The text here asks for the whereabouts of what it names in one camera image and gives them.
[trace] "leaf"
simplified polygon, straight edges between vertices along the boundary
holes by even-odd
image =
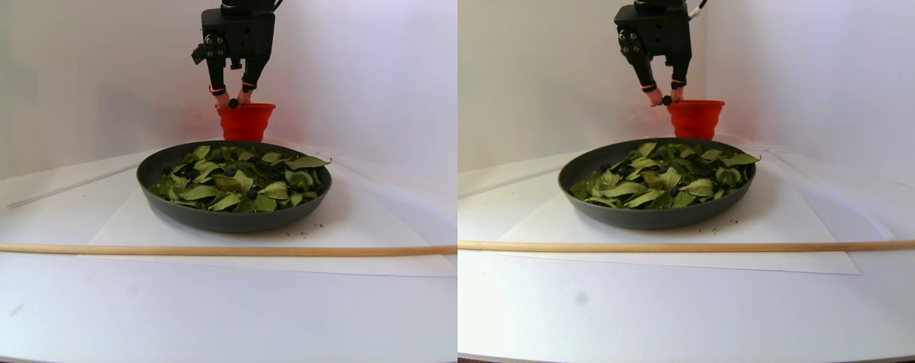
[[[197,159],[205,159],[206,155],[209,155],[209,145],[196,146],[195,150],[192,150],[192,155]]]
[[[672,201],[672,207],[686,207],[687,205],[692,204],[694,200],[696,200],[696,197],[692,194],[682,193],[682,191],[680,191],[680,193],[676,194],[676,198]]]
[[[645,191],[648,191],[648,188],[642,186],[642,184],[628,182],[619,184],[613,189],[602,191],[602,195],[605,197],[622,197],[626,196],[626,194],[645,193]]]
[[[697,197],[709,197],[713,195],[713,182],[706,178],[697,179],[679,190]]]
[[[646,194],[642,194],[639,197],[636,197],[634,200],[630,200],[629,203],[626,203],[627,207],[635,208],[644,203],[649,203],[649,201],[655,200],[655,198],[662,196],[662,191],[650,190]]]
[[[669,193],[662,193],[662,196],[656,197],[655,200],[652,200],[652,203],[649,203],[647,209],[669,208],[672,206],[672,203],[672,196],[669,196]]]
[[[647,158],[648,158],[649,154],[652,154],[652,151],[655,149],[656,149],[655,142],[644,142],[644,143],[641,143],[640,146],[638,146],[638,148],[636,148],[636,150],[638,152],[640,152],[640,154],[642,154],[642,156],[647,157]]]
[[[706,150],[706,152],[704,152],[703,155],[700,155],[700,158],[703,158],[706,160],[711,160],[711,162],[712,162],[713,160],[720,159],[720,156],[723,156],[723,151],[720,151],[718,149],[710,149],[710,150]]]
[[[720,169],[716,170],[716,181],[724,186],[733,187],[742,178],[740,172],[736,169],[723,169],[723,167],[720,167]]]
[[[308,172],[291,172],[286,170],[286,181],[297,189],[306,189],[313,185],[313,177]]]
[[[679,185],[679,181],[683,178],[679,175],[679,172],[676,172],[674,167],[669,167],[669,169],[660,174],[659,177],[662,179],[665,189],[672,189],[672,187]]]
[[[275,151],[270,151],[266,154],[263,154],[263,157],[262,157],[262,160],[264,160],[264,162],[270,163],[270,165],[272,165],[272,166],[277,165],[277,163],[282,162],[282,160],[288,160],[288,159],[289,159],[288,156],[282,155],[281,153],[278,153]]]
[[[256,201],[247,197],[242,198],[242,200],[239,201],[239,204],[236,204],[236,209],[233,210],[234,213],[253,213],[255,211]]]
[[[647,185],[649,189],[665,188],[665,181],[655,172],[642,172],[642,180],[645,181],[645,185]]]
[[[219,188],[220,191],[239,191],[243,187],[242,183],[234,177],[213,175],[212,180],[216,181],[216,188]]]
[[[203,175],[209,175],[210,172],[216,169],[221,169],[222,166],[219,166],[218,163],[207,162],[206,160],[201,160],[199,163],[195,163],[194,169],[199,170]]]
[[[723,159],[723,164],[726,166],[741,166],[747,165],[747,163],[757,163],[759,160],[762,159],[754,158],[752,155],[747,153],[740,153],[733,155],[730,158]]]
[[[285,200],[285,198],[289,197],[289,194],[286,193],[287,189],[286,182],[278,181],[268,185],[265,189],[259,191],[259,193],[262,196],[274,198],[274,200]]]
[[[585,200],[585,198],[588,197],[588,188],[586,188],[587,184],[588,183],[585,183],[585,181],[575,183],[575,185],[572,185],[572,187],[569,188],[569,191],[571,191],[573,197],[579,198],[580,200]]]
[[[172,200],[172,203],[176,203],[178,205],[185,205],[186,207],[192,207],[192,208],[196,208],[196,209],[201,208],[201,206],[202,206],[202,203],[198,203],[197,201]]]
[[[647,159],[647,158],[640,158],[640,159],[634,160],[633,169],[642,170],[642,169],[646,169],[649,166],[658,166],[658,165],[659,164],[656,163],[655,160]]]
[[[168,190],[167,197],[168,197],[168,200],[171,200],[171,201],[181,200],[181,198],[178,197],[178,194],[175,193],[175,190],[174,190],[174,189],[169,189],[169,190]]]
[[[292,203],[294,207],[299,205],[299,203],[301,203],[301,202],[302,202],[302,193],[296,193],[295,191],[291,191],[289,193],[289,203]]]
[[[256,157],[255,154],[250,153],[249,151],[243,151],[243,152],[239,153],[239,157],[237,157],[236,160],[239,160],[240,162],[244,162],[244,160],[249,160],[250,158],[255,158],[255,157]]]
[[[215,197],[219,195],[219,189],[211,187],[208,185],[202,185],[191,190],[187,193],[179,194],[178,196],[184,198],[184,200],[201,200],[204,197]]]
[[[603,197],[590,197],[586,201],[595,201],[595,203],[606,204],[609,207],[616,208],[616,204],[612,200],[607,200]]]
[[[253,187],[253,179],[247,176],[244,170],[236,169],[236,175],[233,175],[232,178],[239,182],[239,191],[242,193],[246,193]]]
[[[602,173],[602,183],[606,186],[614,187],[619,184],[619,180],[622,180],[622,177],[618,174],[613,174],[609,170]]]
[[[239,204],[239,202],[240,202],[239,196],[237,196],[235,193],[226,194],[226,196],[223,197],[221,200],[219,200],[218,203],[210,206],[209,210],[223,210],[225,208]]]
[[[185,188],[185,186],[188,185],[188,179],[185,179],[184,177],[178,176],[178,175],[176,175],[175,173],[169,174],[168,177],[169,177],[170,179],[172,179],[172,185],[174,185],[174,186],[176,186],[176,187]]]
[[[286,166],[289,166],[289,169],[306,169],[306,167],[319,167],[330,165],[333,161],[326,162],[326,160],[318,159],[312,156],[301,156],[292,162],[286,162]]]
[[[636,180],[640,178],[640,170],[634,170],[632,173],[626,176],[626,180]]]
[[[273,198],[266,197],[266,194],[260,194],[256,197],[256,211],[271,212],[275,211],[275,207],[277,207],[275,200],[273,200]]]

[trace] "dark gray pan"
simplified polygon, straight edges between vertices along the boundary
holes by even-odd
[[[152,209],[156,211],[156,213],[163,214],[194,228],[227,233],[270,231],[271,229],[282,228],[285,225],[290,225],[293,224],[293,222],[301,220],[303,217],[312,213],[316,207],[319,207],[320,203],[323,201],[323,197],[327,196],[327,192],[330,191],[330,186],[333,184],[329,170],[326,170],[326,167],[320,167],[320,169],[317,170],[317,176],[320,178],[320,182],[325,186],[325,189],[316,200],[274,212],[247,214],[213,212],[190,208],[184,205],[170,203],[168,200],[163,200],[163,198],[156,196],[156,194],[153,194],[152,191],[147,189],[150,185],[156,184],[161,180],[165,167],[177,166],[181,163],[181,159],[185,154],[188,154],[199,145],[254,147],[260,153],[275,151],[293,156],[305,155],[296,150],[262,142],[199,141],[172,146],[158,151],[145,160],[142,160],[142,163],[138,166],[136,175],[138,177],[138,183],[141,185],[142,191],[145,193],[147,200],[149,200],[149,205],[152,206]]]
[[[739,201],[744,194],[747,194],[747,191],[750,190],[752,181],[754,181],[754,176],[757,174],[757,166],[752,165],[748,168],[747,172],[750,180],[737,191],[734,191],[732,194],[727,194],[727,196],[721,197],[719,200],[710,200],[706,201],[706,203],[681,208],[655,210],[614,209],[585,203],[569,194],[569,188],[571,188],[572,185],[588,179],[592,172],[599,170],[599,167],[602,166],[603,163],[615,163],[617,160],[624,158],[631,150],[636,149],[642,142],[652,141],[655,141],[660,145],[669,142],[684,143],[692,146],[701,144],[704,148],[716,147],[742,152],[742,150],[734,146],[700,138],[645,138],[638,139],[637,141],[619,142],[589,151],[578,158],[571,160],[571,162],[566,163],[565,167],[562,167],[561,172],[558,173],[558,186],[563,193],[565,193],[565,197],[569,198],[569,202],[572,203],[572,206],[574,206],[576,210],[595,220],[605,222],[609,225],[615,225],[618,228],[665,229],[696,224],[696,222],[709,220],[710,218],[727,211],[727,209],[733,207],[734,204],[737,204],[737,201]]]

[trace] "dry green leaf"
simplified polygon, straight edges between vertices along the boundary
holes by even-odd
[[[650,203],[650,201],[655,200],[655,198],[662,196],[662,191],[650,190],[646,194],[642,194],[639,197],[636,197],[634,200],[630,200],[629,203],[625,205],[627,207],[636,208],[644,203]]]

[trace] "white table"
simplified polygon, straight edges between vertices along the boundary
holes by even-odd
[[[554,169],[575,155],[462,173],[461,193]],[[809,160],[791,160],[810,169]],[[502,188],[509,194],[507,188],[513,187]],[[866,200],[859,197],[865,196],[862,189],[845,185],[838,190],[872,211],[897,238],[915,238],[915,196],[906,199],[904,187],[895,187],[900,189],[884,187],[877,191],[883,196],[868,194]],[[529,197],[520,197],[520,203],[492,200],[486,208],[462,204],[488,210],[462,214],[462,238],[497,238],[547,200],[527,188],[516,192]],[[863,275],[567,262],[461,251],[458,355],[558,362],[830,362],[915,356],[915,251],[849,255]]]
[[[53,187],[140,159],[102,160],[22,178]],[[111,191],[112,186],[132,185],[126,184],[133,183],[129,176],[66,191],[75,197],[83,194],[88,201],[83,207],[68,206],[73,209],[64,213],[51,213],[53,204],[46,200],[17,208],[13,215],[0,213],[0,236],[15,242],[85,243],[128,196]],[[48,238],[37,240],[45,233]],[[0,253],[0,357],[55,362],[448,362],[457,351],[457,300],[454,278]]]

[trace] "white backdrop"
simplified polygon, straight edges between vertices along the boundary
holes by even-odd
[[[0,0],[0,179],[222,136],[189,56],[219,4]],[[254,94],[278,106],[267,138],[336,151],[454,209],[456,13],[454,1],[284,1]],[[241,76],[226,68],[233,96]]]
[[[915,187],[915,0],[713,0],[723,132]]]
[[[619,52],[613,18],[627,4],[460,0],[458,170],[671,135],[668,112],[648,107],[636,73]],[[690,21],[690,31],[686,97],[704,98],[704,15]],[[672,69],[664,62],[653,60],[653,75],[668,93]]]

